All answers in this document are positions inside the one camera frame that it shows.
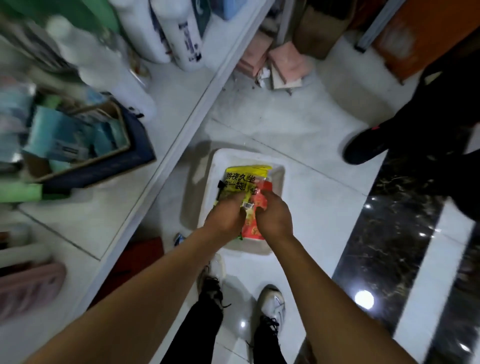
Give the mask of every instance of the white tile floor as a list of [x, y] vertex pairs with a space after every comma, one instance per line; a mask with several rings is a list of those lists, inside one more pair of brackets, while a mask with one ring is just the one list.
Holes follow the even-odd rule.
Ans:
[[[160, 235], [165, 250], [171, 250], [177, 232], [188, 235], [196, 228], [213, 151], [224, 147], [250, 150], [291, 164], [295, 183], [289, 191], [289, 207], [295, 234], [331, 276], [384, 158], [383, 154], [350, 166], [341, 159], [342, 147], [356, 132], [394, 115], [410, 99], [418, 77], [398, 84], [373, 50], [359, 54], [344, 38], [327, 60], [315, 64], [315, 76], [292, 96], [257, 88], [242, 75], [231, 77], [136, 238]], [[428, 349], [472, 222], [450, 204], [440, 225], [445, 234], [438, 232], [429, 247], [396, 333], [396, 339], [419, 361]], [[273, 255], [226, 249], [221, 254], [228, 274], [224, 303], [232, 307], [225, 310], [213, 363], [249, 359], [248, 326], [242, 330], [239, 324], [241, 319], [248, 322], [251, 307], [266, 284], [275, 284], [285, 296], [287, 319], [279, 342], [287, 363], [293, 363], [305, 331], [278, 261]], [[192, 292], [152, 363], [160, 361], [196, 301]], [[418, 312], [426, 314], [418, 318]], [[419, 325], [423, 332], [412, 337]]]

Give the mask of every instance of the white sneaker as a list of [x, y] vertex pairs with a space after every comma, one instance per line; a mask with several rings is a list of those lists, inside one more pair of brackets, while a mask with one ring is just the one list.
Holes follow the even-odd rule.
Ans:
[[222, 288], [226, 276], [227, 271], [225, 270], [225, 262], [223, 261], [222, 256], [217, 253], [212, 259], [210, 259], [210, 262], [204, 267], [198, 277], [198, 293], [200, 294], [202, 291], [206, 280], [216, 279], [219, 288]]
[[285, 299], [282, 293], [273, 286], [267, 286], [260, 294], [258, 304], [267, 318], [265, 320], [263, 317], [261, 321], [267, 322], [273, 331], [279, 333], [285, 322]]

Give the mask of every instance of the white plastic bottle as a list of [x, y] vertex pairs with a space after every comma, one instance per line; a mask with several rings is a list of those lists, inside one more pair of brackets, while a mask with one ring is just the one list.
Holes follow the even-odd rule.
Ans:
[[83, 82], [97, 91], [111, 93], [142, 122], [155, 117], [154, 101], [118, 53], [102, 46], [92, 34], [75, 28], [62, 16], [48, 20], [47, 32], [57, 42], [62, 57], [77, 66]]
[[155, 63], [171, 61], [170, 46], [149, 0], [109, 0], [136, 51]]
[[157, 15], [173, 56], [184, 71], [202, 68], [202, 38], [198, 31], [192, 0], [152, 0], [152, 8]]

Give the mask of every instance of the brown box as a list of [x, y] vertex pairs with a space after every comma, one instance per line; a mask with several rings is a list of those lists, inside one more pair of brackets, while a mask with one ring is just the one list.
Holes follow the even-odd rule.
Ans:
[[308, 54], [320, 60], [325, 59], [353, 19], [355, 7], [356, 1], [352, 2], [347, 19], [340, 20], [322, 12], [316, 12], [312, 6], [308, 6], [300, 25], [293, 34], [293, 44], [302, 54]]

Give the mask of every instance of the black marble floor strip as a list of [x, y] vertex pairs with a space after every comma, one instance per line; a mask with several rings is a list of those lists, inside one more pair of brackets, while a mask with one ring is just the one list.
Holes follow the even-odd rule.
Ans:
[[391, 335], [444, 206], [445, 158], [460, 155], [470, 129], [414, 152], [389, 150], [333, 280]]
[[472, 230], [426, 364], [469, 363], [480, 330], [480, 224]]

